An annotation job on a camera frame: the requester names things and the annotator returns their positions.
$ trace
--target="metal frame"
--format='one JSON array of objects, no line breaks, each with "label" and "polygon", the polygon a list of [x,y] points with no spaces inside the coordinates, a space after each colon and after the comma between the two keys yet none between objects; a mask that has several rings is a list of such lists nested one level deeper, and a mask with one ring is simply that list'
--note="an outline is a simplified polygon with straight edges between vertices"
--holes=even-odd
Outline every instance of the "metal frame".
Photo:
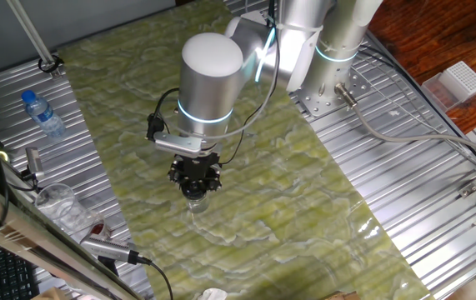
[{"label": "metal frame", "polygon": [[[23,27],[24,31],[27,33],[28,38],[30,38],[30,42],[38,51],[39,57],[47,64],[47,67],[51,67],[54,65],[55,60],[53,55],[48,51],[47,46],[39,36],[38,30],[32,24],[30,17],[28,17],[27,12],[24,10],[23,5],[19,2],[19,0],[6,0],[8,5],[17,17],[18,21],[21,23],[21,27]],[[59,69],[56,69],[50,72],[53,79],[61,78],[62,74],[60,73]]]},{"label": "metal frame", "polygon": [[[0,247],[101,299],[142,299],[30,202],[18,195],[13,200],[17,203],[10,203],[6,225],[0,228]],[[0,195],[0,215],[3,202]]]}]

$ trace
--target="plastic cup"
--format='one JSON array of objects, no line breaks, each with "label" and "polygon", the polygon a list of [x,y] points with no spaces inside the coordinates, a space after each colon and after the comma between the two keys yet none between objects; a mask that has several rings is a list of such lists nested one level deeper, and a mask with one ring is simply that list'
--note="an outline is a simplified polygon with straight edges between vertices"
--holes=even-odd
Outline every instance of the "plastic cup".
[{"label": "plastic cup", "polygon": [[210,204],[208,200],[208,194],[204,195],[204,197],[200,198],[199,200],[191,200],[186,199],[188,204],[189,211],[192,213],[202,213],[208,209],[208,205]]},{"label": "plastic cup", "polygon": [[83,230],[98,219],[97,213],[82,206],[73,190],[61,183],[46,186],[34,205],[66,233]]}]

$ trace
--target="metal table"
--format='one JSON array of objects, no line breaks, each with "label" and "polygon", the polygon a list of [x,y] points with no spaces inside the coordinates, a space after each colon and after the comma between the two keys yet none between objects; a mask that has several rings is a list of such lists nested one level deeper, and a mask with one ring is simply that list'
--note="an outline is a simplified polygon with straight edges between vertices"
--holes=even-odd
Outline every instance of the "metal table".
[{"label": "metal table", "polygon": [[[372,42],[373,37],[369,36],[368,41]],[[354,64],[358,73],[372,83],[365,91],[359,91],[358,97],[362,112],[372,126],[393,136],[431,132],[401,106],[412,114],[419,110],[443,133],[458,132],[444,114],[433,109],[396,72],[386,73],[388,69],[379,65],[362,56]],[[29,88],[46,97],[66,123],[68,131],[62,141],[48,139],[23,111],[19,96]],[[442,141],[397,144],[377,140],[369,136],[342,103],[334,102],[329,112],[313,117],[296,95],[292,97],[436,298],[448,296],[476,275],[476,202],[463,201],[458,194],[463,185],[476,178],[473,163]],[[115,238],[130,238],[65,76],[52,80],[36,69],[36,62],[0,72],[0,139],[19,170],[26,167],[24,148],[38,147],[47,176],[42,185],[62,182],[73,187],[85,207],[106,217]],[[137,292],[151,293],[141,266],[120,264],[118,271]],[[41,290],[51,286],[68,290],[42,269],[38,268],[36,274]]]}]

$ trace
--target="bottle cap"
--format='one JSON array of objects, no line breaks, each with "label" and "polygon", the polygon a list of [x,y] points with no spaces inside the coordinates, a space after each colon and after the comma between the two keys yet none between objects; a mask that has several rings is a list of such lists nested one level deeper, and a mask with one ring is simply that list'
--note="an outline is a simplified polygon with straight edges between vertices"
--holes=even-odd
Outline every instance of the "bottle cap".
[{"label": "bottle cap", "polygon": [[36,100],[36,94],[30,90],[24,91],[23,94],[21,94],[21,98],[25,103],[32,103]]}]

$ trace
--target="water bottle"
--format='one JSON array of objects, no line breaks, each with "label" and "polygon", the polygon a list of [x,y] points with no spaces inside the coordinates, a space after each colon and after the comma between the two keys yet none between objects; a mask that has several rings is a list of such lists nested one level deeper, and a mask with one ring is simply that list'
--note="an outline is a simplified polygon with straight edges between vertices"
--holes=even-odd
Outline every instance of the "water bottle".
[{"label": "water bottle", "polygon": [[51,138],[57,138],[65,132],[62,119],[54,112],[47,100],[30,90],[25,91],[21,98],[25,102],[25,111],[39,127]]}]

